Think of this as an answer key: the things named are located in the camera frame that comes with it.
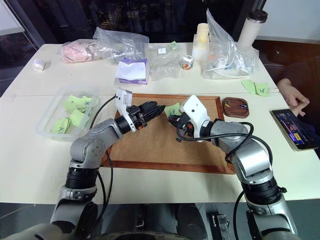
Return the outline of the green note with scribble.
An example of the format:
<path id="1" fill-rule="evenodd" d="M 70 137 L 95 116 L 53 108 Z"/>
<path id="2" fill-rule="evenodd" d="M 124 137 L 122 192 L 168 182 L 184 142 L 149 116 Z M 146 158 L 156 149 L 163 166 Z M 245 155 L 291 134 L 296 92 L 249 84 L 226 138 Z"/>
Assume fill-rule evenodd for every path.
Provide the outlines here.
<path id="1" fill-rule="evenodd" d="M 177 102 L 173 105 L 166 106 L 164 108 L 164 113 L 166 114 L 167 118 L 169 118 L 170 116 L 180 116 L 180 104 Z"/>

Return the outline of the person's bare hand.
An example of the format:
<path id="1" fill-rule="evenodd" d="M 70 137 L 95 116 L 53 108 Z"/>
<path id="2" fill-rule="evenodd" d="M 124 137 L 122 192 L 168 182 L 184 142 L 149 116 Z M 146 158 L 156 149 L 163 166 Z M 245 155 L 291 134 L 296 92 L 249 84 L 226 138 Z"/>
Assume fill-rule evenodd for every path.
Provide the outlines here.
<path id="1" fill-rule="evenodd" d="M 295 88 L 288 78 L 281 79 L 276 85 L 292 113 L 296 117 L 304 117 L 306 113 L 303 109 L 309 105 L 309 99 Z"/>

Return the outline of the flat clear zip bag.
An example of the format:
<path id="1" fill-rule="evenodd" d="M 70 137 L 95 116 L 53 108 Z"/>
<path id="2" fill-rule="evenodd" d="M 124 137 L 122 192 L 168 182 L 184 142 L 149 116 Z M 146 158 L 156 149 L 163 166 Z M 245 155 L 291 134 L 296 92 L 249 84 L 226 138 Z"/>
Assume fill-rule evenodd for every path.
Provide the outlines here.
<path id="1" fill-rule="evenodd" d="M 168 43 L 151 43 L 148 45 L 147 58 L 153 82 L 180 77 L 182 48 L 178 44 L 177 47 L 177 50 L 170 50 Z"/>

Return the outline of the white tumbler with dark lid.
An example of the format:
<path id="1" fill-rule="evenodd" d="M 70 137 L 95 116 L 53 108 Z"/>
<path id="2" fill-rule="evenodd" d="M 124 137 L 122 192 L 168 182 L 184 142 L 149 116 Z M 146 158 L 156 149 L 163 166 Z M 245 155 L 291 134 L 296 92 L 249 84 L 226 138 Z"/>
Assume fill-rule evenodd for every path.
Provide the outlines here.
<path id="1" fill-rule="evenodd" d="M 245 19 L 237 47 L 242 50 L 250 48 L 267 19 L 268 13 L 264 10 L 256 9 L 250 11 Z"/>

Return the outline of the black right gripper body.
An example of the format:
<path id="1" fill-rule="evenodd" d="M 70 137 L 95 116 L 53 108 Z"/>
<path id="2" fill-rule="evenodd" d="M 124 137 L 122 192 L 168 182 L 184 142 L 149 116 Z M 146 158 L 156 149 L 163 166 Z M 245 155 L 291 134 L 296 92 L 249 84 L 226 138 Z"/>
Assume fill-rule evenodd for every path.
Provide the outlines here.
<path id="1" fill-rule="evenodd" d="M 184 112 L 179 120 L 177 120 L 177 125 L 173 125 L 176 128 L 177 141 L 182 141 L 186 139 L 194 138 L 194 125 L 191 123 L 189 116 Z"/>

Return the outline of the cream plastic cup stack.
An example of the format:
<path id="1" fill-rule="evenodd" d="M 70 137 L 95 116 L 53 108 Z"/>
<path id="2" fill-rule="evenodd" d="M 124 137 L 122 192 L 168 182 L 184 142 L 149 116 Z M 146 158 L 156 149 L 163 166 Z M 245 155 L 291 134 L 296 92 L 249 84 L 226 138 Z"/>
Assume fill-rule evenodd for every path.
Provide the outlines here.
<path id="1" fill-rule="evenodd" d="M 195 62 L 203 61 L 209 53 L 209 25 L 207 23 L 199 23 L 196 34 L 193 38 L 192 56 Z"/>

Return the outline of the brown wooden tray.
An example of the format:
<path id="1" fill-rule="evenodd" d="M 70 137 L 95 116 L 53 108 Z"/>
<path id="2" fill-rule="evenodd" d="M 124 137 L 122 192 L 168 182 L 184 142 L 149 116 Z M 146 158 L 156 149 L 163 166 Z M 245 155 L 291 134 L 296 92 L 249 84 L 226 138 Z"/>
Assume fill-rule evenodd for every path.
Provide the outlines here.
<path id="1" fill-rule="evenodd" d="M 230 107 L 225 106 L 225 101 L 229 102 Z M 245 119 L 250 115 L 250 111 L 249 108 L 248 110 L 242 109 L 241 105 L 248 106 L 248 103 L 243 98 L 225 97 L 222 101 L 223 113 L 227 117 Z"/>

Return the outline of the smartphone with lit screen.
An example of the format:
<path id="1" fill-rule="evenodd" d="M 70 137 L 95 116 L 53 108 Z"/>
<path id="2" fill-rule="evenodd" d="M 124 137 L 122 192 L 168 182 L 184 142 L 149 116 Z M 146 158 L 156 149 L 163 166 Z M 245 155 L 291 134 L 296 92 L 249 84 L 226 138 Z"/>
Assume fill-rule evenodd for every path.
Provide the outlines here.
<path id="1" fill-rule="evenodd" d="M 315 150 L 320 147 L 290 109 L 272 110 L 271 115 L 294 150 Z"/>

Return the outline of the clear plastic box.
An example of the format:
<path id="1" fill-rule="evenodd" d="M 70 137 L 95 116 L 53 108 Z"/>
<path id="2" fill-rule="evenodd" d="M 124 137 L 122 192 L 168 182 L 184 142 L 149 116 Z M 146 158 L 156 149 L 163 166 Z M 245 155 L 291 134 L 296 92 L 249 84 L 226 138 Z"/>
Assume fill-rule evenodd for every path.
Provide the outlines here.
<path id="1" fill-rule="evenodd" d="M 70 119 L 71 113 L 66 112 L 65 108 L 63 107 L 63 103 L 71 95 L 77 98 L 81 98 L 82 96 L 92 98 L 91 104 L 86 109 L 86 111 L 81 111 L 85 114 L 85 123 L 83 123 L 79 127 L 72 126 L 70 124 L 65 134 L 51 133 L 51 130 L 57 120 L 60 120 L 62 118 Z M 99 90 L 97 87 L 76 85 L 62 87 L 56 93 L 56 95 L 53 97 L 52 101 L 44 111 L 42 117 L 36 125 L 35 131 L 37 134 L 45 138 L 49 138 L 56 141 L 72 142 L 78 137 L 83 136 L 83 134 L 85 134 L 89 130 L 93 117 L 95 116 L 99 107 L 100 98 Z"/>

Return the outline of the dark rounded shape under table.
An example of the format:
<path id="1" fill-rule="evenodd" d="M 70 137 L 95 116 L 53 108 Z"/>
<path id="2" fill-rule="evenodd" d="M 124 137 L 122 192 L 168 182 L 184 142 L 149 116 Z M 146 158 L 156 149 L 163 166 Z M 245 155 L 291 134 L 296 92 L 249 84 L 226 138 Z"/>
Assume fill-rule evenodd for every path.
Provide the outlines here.
<path id="1" fill-rule="evenodd" d="M 176 230 L 191 240 L 208 240 L 208 234 L 199 209 L 194 203 L 179 203 L 175 207 Z"/>

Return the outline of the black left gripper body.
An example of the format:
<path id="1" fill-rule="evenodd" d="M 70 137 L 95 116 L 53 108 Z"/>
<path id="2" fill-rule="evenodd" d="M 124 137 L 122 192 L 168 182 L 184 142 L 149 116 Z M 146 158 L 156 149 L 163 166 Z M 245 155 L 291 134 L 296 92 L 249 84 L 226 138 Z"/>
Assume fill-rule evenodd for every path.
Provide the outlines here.
<path id="1" fill-rule="evenodd" d="M 139 106 L 132 105 L 131 107 L 127 107 L 126 110 L 129 114 L 129 117 L 133 121 L 136 130 L 144 128 L 148 125 L 150 120 L 144 119 L 144 113 L 146 112 L 141 112 Z"/>

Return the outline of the pink cloth in plastic bag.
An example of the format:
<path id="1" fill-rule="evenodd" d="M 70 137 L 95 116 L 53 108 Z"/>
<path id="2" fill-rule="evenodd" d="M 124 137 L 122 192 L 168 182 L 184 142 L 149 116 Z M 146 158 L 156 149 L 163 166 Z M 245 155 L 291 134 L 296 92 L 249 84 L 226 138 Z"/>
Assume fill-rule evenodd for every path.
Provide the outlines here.
<path id="1" fill-rule="evenodd" d="M 60 47 L 59 56 L 67 64 L 87 63 L 101 58 L 97 42 L 93 39 L 66 42 Z"/>

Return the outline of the purple tissue pack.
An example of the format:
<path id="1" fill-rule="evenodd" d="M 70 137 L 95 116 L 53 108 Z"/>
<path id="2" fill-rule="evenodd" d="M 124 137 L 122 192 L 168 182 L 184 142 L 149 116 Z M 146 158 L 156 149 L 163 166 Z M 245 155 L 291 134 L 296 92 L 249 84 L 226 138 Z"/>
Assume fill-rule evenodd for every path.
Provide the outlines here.
<path id="1" fill-rule="evenodd" d="M 116 68 L 115 76 L 120 83 L 147 85 L 150 67 L 147 58 L 143 60 L 122 59 Z"/>

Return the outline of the green sticky note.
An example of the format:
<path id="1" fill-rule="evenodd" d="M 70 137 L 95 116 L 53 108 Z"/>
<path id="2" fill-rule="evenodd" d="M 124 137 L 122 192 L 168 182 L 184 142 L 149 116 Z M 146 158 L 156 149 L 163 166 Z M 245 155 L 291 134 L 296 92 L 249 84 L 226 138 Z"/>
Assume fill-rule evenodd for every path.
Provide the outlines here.
<path id="1" fill-rule="evenodd" d="M 86 121 L 86 116 L 83 112 L 78 109 L 73 110 L 73 112 L 69 116 L 70 124 L 74 127 L 79 127 L 84 124 Z"/>
<path id="2" fill-rule="evenodd" d="M 78 100 L 77 108 L 78 108 L 79 111 L 85 112 L 86 109 L 89 107 L 89 105 L 90 105 L 91 103 L 92 103 L 92 98 L 91 98 L 91 97 L 82 96 L 82 97 Z"/>
<path id="3" fill-rule="evenodd" d="M 255 83 L 251 80 L 242 80 L 241 84 L 245 87 L 245 89 L 248 91 L 249 94 L 255 95 L 256 94 L 256 87 Z"/>
<path id="4" fill-rule="evenodd" d="M 50 132 L 53 134 L 65 134 L 70 124 L 71 120 L 69 118 L 61 118 L 55 122 Z"/>
<path id="5" fill-rule="evenodd" d="M 67 113 L 72 113 L 75 109 L 78 108 L 80 98 L 70 95 L 66 101 L 63 103 L 63 107 Z"/>
<path id="6" fill-rule="evenodd" d="M 269 86 L 267 83 L 254 82 L 254 92 L 261 97 L 269 96 Z"/>

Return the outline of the crumpled clear plastic bag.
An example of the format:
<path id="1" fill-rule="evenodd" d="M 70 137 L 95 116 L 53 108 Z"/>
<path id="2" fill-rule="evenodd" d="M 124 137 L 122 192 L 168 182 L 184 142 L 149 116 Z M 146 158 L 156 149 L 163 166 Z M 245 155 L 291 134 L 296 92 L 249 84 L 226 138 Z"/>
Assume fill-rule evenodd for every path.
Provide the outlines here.
<path id="1" fill-rule="evenodd" d="M 93 34 L 96 55 L 118 63 L 122 59 L 144 60 L 150 39 L 141 34 L 96 28 Z"/>

